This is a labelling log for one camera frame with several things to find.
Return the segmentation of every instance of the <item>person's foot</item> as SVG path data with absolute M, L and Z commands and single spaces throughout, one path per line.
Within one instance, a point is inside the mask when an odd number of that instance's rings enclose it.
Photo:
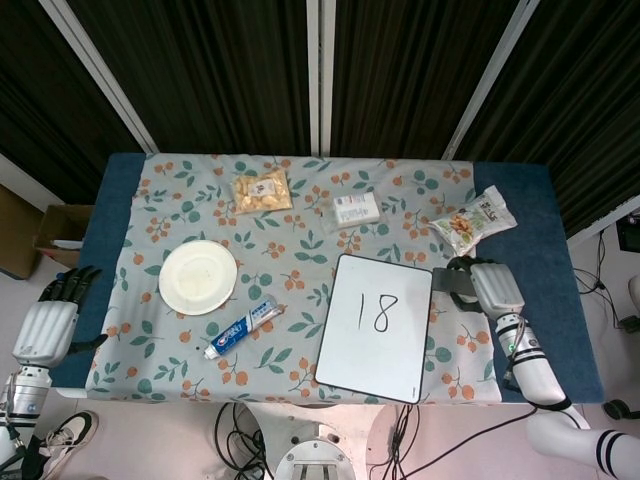
M 67 418 L 56 429 L 50 431 L 43 440 L 39 453 L 48 458 L 40 480 L 58 478 L 63 465 L 71 456 L 84 447 L 98 428 L 98 415 L 88 410 Z

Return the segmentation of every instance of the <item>floral tablecloth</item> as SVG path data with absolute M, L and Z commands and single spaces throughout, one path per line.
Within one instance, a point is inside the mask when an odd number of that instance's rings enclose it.
M 285 168 L 292 210 L 236 215 L 230 184 L 241 174 Z M 327 234 L 320 205 L 333 195 L 375 191 L 384 221 Z M 341 253 L 431 269 L 447 263 L 429 218 L 475 196 L 466 162 L 318 159 L 247 155 L 150 155 L 104 321 L 109 339 L 87 378 L 90 398 L 138 401 L 378 403 L 314 380 L 334 267 Z M 220 242 L 238 280 L 220 309 L 185 316 L 158 292 L 164 259 L 196 239 Z M 204 348 L 263 294 L 286 305 L 224 358 Z M 458 312 L 434 293 L 422 402 L 500 401 L 483 316 Z

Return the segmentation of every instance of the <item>table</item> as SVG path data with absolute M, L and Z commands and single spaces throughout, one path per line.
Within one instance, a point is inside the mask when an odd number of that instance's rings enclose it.
M 128 227 L 131 194 L 138 187 L 143 162 L 144 156 L 136 154 L 117 154 L 109 162 L 81 258 L 81 264 L 104 268 L 105 275 L 90 294 L 75 338 L 100 332 Z M 474 178 L 478 191 L 496 184 L 520 223 L 516 229 L 483 241 L 479 256 L 503 261 L 514 271 L 527 300 L 525 313 L 567 394 L 577 402 L 600 401 L 602 391 L 591 350 L 585 348 L 588 335 L 546 169 L 479 163 Z M 495 364 L 498 372 L 503 371 L 505 361 L 500 353 Z M 54 385 L 83 387 L 90 366 L 87 354 L 65 360 L 52 372 Z M 521 400 L 508 391 L 502 394 L 506 401 Z

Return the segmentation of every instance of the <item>white plate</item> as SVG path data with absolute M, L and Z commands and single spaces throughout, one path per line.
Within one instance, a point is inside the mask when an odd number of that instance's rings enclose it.
M 202 315 L 222 305 L 233 292 L 238 267 L 216 242 L 196 240 L 176 248 L 160 270 L 160 295 L 185 315 Z

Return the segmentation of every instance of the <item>food package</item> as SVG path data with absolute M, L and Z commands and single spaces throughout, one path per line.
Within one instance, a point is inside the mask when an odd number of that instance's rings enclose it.
M 292 208 L 287 175 L 278 169 L 259 177 L 241 175 L 233 181 L 236 213 Z
M 428 223 L 453 248 L 468 253 L 480 240 L 518 225 L 495 185 L 459 210 Z

